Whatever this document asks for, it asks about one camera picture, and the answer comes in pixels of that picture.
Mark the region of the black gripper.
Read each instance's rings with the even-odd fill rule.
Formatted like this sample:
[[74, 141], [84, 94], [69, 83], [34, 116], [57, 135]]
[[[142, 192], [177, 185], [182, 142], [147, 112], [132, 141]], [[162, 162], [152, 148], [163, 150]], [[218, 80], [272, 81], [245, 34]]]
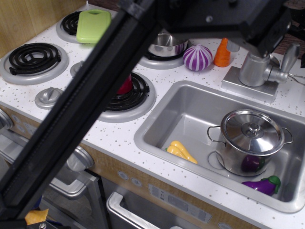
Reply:
[[290, 27], [290, 34], [305, 34], [305, 10], [290, 9], [292, 18], [292, 25]]

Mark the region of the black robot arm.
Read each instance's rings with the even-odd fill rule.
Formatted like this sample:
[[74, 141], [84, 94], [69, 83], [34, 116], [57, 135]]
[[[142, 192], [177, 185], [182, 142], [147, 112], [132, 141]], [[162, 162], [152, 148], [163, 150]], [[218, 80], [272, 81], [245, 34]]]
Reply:
[[260, 57], [291, 25], [284, 0], [122, 0], [83, 67], [0, 182], [0, 221], [25, 216], [110, 99], [165, 29], [178, 38], [228, 38]]

